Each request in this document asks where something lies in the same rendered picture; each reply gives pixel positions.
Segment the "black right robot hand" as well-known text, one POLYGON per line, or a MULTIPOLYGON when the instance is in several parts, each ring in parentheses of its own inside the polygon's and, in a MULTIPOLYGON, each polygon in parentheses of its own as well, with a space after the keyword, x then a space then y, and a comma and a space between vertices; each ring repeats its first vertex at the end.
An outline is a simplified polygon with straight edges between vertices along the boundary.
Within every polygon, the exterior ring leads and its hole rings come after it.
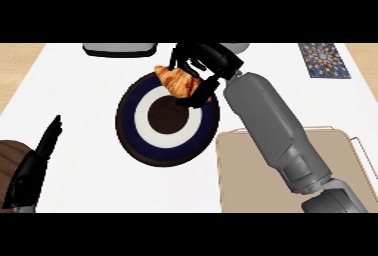
POLYGON ((190 67, 193 65, 202 71, 209 69, 214 75, 200 82, 192 96, 175 103, 183 107, 200 108, 218 87, 218 79, 230 80, 242 64, 243 61, 220 43, 178 42, 171 52, 168 70, 177 67, 197 78, 199 74, 190 67))

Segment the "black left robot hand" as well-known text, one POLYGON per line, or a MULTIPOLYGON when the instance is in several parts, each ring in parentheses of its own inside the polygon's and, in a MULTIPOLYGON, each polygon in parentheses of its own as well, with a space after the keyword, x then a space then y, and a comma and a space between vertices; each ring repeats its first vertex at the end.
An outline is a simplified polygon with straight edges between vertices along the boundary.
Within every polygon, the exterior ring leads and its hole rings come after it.
POLYGON ((60 116, 56 116, 44 131, 36 148, 26 153, 14 171, 5 192, 3 209, 36 206, 47 162, 60 133, 60 116))

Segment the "golden brown croissant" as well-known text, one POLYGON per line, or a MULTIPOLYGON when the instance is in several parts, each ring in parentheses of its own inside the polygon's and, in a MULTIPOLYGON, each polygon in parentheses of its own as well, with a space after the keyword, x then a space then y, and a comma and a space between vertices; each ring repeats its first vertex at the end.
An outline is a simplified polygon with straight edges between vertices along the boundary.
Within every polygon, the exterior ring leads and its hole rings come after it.
POLYGON ((189 75, 180 68, 168 70, 166 66, 155 67, 155 74, 162 86, 175 98, 189 98, 200 84, 200 79, 189 75))

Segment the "round blue white brown plate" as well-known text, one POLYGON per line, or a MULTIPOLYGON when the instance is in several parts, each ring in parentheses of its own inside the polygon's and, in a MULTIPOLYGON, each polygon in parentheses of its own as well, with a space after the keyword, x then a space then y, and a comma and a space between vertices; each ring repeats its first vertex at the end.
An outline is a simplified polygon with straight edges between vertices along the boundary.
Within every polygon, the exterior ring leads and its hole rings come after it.
POLYGON ((175 101, 156 74, 149 73, 130 85, 118 104, 119 143, 130 156, 155 167, 190 161, 206 149, 218 127, 215 96, 196 109, 178 106, 175 101))

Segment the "beige tray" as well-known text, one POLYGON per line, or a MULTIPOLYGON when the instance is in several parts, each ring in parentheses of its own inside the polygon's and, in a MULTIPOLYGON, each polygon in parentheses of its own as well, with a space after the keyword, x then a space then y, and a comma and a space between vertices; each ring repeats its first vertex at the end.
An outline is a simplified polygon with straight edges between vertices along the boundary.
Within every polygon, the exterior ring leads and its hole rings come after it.
MULTIPOLYGON (((307 129, 311 145, 332 171, 351 187, 366 210, 378 213, 373 191, 351 139, 338 129, 307 129)), ((246 131, 223 132, 215 140, 223 212, 296 213, 313 195, 293 194, 268 167, 246 131)))

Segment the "brown wooden round object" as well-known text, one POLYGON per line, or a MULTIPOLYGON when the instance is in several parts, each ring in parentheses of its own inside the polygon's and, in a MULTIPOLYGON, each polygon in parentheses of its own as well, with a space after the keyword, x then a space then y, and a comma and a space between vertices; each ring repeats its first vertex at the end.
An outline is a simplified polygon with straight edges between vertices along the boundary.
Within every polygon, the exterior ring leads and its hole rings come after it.
POLYGON ((0 140, 0 213, 16 213, 13 208, 3 209, 3 202, 14 171, 29 151, 31 149, 23 143, 0 140))

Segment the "grey rounded object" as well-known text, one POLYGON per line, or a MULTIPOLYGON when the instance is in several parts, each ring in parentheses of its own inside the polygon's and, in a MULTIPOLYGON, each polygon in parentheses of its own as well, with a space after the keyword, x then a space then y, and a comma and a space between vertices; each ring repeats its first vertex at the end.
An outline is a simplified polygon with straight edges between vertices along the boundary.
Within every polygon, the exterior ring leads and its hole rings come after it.
POLYGON ((223 43, 223 46, 234 53, 240 54, 249 47, 248 43, 223 43))

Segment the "colourful patterned mat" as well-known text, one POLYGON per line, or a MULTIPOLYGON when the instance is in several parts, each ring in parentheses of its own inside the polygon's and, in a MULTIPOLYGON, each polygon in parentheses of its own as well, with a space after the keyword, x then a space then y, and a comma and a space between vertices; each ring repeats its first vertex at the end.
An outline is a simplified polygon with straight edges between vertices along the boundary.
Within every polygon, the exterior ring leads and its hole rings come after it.
POLYGON ((333 43, 299 43, 298 47, 311 78, 351 78, 333 43))

